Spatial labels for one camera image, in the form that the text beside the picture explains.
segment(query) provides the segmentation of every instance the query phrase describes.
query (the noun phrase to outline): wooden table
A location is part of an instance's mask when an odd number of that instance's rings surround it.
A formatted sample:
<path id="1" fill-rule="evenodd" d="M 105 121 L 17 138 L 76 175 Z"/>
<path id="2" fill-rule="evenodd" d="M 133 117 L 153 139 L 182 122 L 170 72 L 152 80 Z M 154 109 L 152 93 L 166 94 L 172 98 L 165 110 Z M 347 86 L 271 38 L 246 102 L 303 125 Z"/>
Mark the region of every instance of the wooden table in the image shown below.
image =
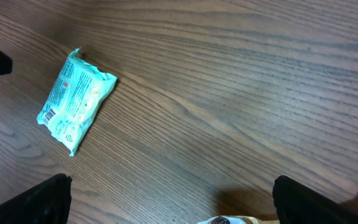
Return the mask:
<path id="1" fill-rule="evenodd" d="M 74 158 L 37 125 L 65 57 L 120 82 Z M 275 218 L 279 175 L 358 211 L 358 1 L 0 0 L 0 203 L 71 175 L 70 223 Z"/>

